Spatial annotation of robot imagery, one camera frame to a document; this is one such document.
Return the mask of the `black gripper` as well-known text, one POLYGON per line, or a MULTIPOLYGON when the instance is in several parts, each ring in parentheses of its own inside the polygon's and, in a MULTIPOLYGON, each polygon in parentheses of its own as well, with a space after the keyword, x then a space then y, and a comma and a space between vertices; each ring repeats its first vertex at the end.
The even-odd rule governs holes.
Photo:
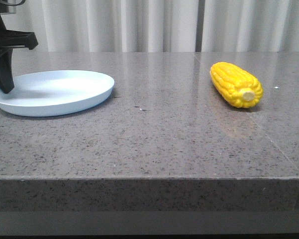
POLYGON ((8 30, 0 15, 0 89, 8 94, 14 88, 11 59, 12 48, 28 48, 33 50, 38 45, 34 32, 8 30))

